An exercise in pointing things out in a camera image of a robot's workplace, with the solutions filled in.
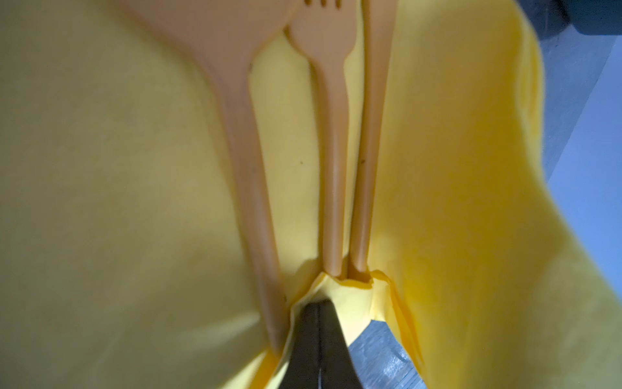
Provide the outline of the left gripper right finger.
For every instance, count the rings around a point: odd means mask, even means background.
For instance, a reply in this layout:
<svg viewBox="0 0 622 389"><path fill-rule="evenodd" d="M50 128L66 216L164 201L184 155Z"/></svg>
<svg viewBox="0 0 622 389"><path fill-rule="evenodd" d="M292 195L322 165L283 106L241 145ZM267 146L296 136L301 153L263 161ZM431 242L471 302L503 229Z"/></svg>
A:
<svg viewBox="0 0 622 389"><path fill-rule="evenodd" d="M321 301L318 312L321 388L362 389L335 305L330 300Z"/></svg>

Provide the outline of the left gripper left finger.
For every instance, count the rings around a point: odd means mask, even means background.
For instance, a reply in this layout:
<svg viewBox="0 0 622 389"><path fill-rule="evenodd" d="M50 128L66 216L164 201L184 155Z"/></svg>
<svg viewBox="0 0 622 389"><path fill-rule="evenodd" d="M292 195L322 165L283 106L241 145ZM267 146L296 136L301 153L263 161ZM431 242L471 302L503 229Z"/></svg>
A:
<svg viewBox="0 0 622 389"><path fill-rule="evenodd" d="M301 312L288 368L279 389L319 389L319 319L319 303L311 303Z"/></svg>

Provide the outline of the yellow paper napkin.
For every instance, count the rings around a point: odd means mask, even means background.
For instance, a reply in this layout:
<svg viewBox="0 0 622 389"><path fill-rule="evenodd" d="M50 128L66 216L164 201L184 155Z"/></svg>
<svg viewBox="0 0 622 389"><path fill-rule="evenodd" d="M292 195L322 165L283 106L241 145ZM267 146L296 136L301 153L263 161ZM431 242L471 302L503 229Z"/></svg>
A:
<svg viewBox="0 0 622 389"><path fill-rule="evenodd" d="M513 1L401 1L367 282L318 256L314 78L249 70L286 303L384 321L430 388L618 388L621 303L542 169L544 69ZM202 71L110 1L1 4L1 385L277 387Z"/></svg>

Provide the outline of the yellow plastic fork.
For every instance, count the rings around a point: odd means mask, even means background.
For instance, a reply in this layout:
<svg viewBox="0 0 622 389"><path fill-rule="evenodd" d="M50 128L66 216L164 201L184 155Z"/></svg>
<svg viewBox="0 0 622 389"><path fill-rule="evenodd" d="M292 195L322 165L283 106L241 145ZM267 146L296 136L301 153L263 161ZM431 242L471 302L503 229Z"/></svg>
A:
<svg viewBox="0 0 622 389"><path fill-rule="evenodd" d="M349 104L344 64L356 45L355 1L304 1L287 30L317 79L321 151L321 247L324 272L343 272Z"/></svg>

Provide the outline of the yellow plastic spoon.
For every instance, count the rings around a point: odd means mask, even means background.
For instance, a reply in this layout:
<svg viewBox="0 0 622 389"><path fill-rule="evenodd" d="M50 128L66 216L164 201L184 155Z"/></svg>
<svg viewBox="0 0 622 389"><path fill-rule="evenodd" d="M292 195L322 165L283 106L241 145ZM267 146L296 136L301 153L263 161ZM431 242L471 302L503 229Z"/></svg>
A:
<svg viewBox="0 0 622 389"><path fill-rule="evenodd" d="M189 55L218 101L269 344L283 351L289 319L259 130L249 89L252 61L284 28L298 1L124 1L153 32Z"/></svg>

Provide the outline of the yellow plastic knife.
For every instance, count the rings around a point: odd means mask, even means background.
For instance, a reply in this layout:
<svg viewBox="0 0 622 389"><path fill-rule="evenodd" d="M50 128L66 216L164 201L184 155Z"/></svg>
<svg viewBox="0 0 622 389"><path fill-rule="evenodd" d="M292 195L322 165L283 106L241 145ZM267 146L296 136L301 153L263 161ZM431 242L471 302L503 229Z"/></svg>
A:
<svg viewBox="0 0 622 389"><path fill-rule="evenodd" d="M364 108L356 169L348 277L366 280L377 164L398 1L363 1Z"/></svg>

